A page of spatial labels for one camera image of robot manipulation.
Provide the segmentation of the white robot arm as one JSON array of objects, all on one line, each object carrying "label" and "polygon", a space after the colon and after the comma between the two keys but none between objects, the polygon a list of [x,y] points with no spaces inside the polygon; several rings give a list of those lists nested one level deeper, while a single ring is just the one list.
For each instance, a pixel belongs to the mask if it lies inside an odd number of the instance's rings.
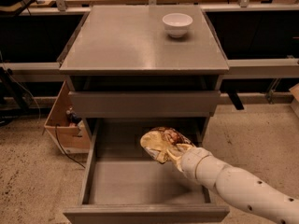
[{"label": "white robot arm", "polygon": [[167,150],[169,159],[187,179],[219,195],[225,202],[276,224],[299,224],[299,200],[252,173],[214,157],[202,147]]}]

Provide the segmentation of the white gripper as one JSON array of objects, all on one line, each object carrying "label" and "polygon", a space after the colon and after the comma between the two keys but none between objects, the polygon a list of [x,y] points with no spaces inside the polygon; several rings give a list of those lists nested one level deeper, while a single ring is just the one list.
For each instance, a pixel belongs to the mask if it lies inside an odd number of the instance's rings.
[{"label": "white gripper", "polygon": [[189,179],[209,190],[216,189],[216,180],[228,163],[215,158],[202,147],[176,144],[167,149],[169,160]]}]

